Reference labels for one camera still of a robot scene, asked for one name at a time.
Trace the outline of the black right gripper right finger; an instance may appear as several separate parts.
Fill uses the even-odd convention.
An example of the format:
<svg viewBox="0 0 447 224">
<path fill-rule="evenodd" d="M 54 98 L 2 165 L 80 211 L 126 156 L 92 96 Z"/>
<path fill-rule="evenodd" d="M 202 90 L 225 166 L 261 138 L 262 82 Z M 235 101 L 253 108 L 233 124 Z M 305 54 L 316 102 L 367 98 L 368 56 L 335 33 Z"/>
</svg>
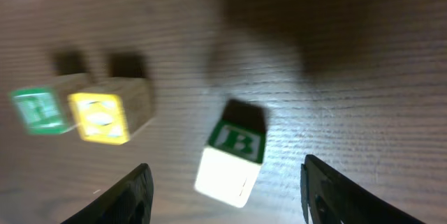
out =
<svg viewBox="0 0 447 224">
<path fill-rule="evenodd" d="M 304 220 L 313 224 L 423 224 L 308 154 L 300 172 Z"/>
</svg>

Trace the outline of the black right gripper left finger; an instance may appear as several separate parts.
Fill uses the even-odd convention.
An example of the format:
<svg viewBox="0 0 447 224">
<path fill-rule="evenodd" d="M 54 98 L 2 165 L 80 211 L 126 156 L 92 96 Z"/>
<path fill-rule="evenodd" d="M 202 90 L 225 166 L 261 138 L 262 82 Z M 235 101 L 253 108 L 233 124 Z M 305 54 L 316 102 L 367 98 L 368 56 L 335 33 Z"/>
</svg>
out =
<svg viewBox="0 0 447 224">
<path fill-rule="evenodd" d="M 153 197 L 150 167 L 141 163 L 62 224 L 149 224 Z"/>
</svg>

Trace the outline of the yellow O letter block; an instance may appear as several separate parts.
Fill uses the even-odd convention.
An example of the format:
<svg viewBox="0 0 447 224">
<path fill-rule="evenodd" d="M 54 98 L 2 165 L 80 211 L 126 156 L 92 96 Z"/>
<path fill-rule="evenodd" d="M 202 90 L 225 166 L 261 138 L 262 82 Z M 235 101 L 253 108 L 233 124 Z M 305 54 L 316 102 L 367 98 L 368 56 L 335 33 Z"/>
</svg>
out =
<svg viewBox="0 0 447 224">
<path fill-rule="evenodd" d="M 109 77 L 68 95 L 80 138 L 122 145 L 154 116 L 151 84 L 145 78 Z"/>
</svg>

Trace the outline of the green B letter block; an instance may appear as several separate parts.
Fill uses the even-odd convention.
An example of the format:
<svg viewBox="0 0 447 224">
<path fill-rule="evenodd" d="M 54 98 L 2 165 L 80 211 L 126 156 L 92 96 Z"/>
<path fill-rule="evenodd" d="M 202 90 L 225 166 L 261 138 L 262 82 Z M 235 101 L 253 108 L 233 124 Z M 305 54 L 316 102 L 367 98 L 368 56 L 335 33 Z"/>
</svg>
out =
<svg viewBox="0 0 447 224">
<path fill-rule="evenodd" d="M 265 133 L 219 121 L 203 149 L 195 190 L 243 208 L 261 170 L 265 144 Z"/>
</svg>

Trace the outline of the green R letter block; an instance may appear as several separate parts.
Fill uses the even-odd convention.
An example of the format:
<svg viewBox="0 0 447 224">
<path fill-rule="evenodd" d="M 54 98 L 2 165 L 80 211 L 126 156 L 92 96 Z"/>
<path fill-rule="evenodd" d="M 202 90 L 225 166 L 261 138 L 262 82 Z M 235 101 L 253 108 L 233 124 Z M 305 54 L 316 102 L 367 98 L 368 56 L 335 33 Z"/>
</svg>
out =
<svg viewBox="0 0 447 224">
<path fill-rule="evenodd" d="M 86 73 L 58 75 L 47 84 L 10 92 L 10 99 L 31 135 L 60 135 L 73 130 L 68 96 L 91 86 Z"/>
</svg>

